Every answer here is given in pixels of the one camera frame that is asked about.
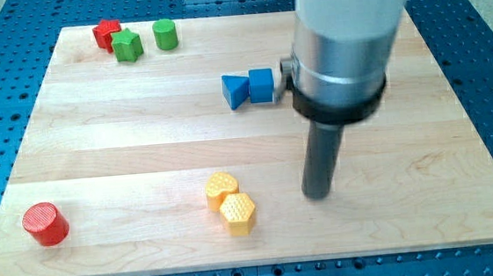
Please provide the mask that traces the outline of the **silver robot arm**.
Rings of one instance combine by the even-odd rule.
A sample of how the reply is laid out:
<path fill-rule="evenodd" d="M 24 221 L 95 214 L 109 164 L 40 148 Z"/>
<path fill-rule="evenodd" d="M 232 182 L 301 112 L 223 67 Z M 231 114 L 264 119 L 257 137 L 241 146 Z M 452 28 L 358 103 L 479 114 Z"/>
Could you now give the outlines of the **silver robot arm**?
<path fill-rule="evenodd" d="M 326 129 L 372 115 L 407 0 L 294 1 L 294 110 Z"/>

